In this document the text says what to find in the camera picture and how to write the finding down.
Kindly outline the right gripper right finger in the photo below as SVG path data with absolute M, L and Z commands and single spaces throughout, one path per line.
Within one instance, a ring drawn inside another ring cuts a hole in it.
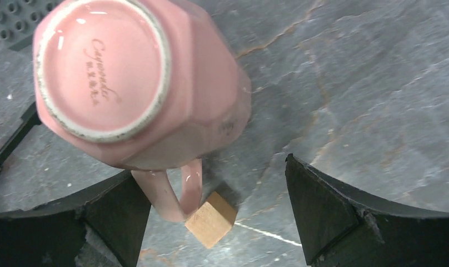
M 285 177 L 309 266 L 449 266 L 449 212 L 372 195 L 289 154 Z

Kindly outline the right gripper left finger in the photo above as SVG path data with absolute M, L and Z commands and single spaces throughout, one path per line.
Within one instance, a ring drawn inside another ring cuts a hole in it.
M 136 266 L 151 204 L 128 171 L 0 213 L 0 266 Z

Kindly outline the pink octagonal mug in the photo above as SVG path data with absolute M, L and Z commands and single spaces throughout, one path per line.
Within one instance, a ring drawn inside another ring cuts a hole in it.
M 203 155 L 251 115 L 251 82 L 211 16 L 190 1 L 63 1 L 33 36 L 41 121 L 130 170 L 161 217 L 200 206 Z

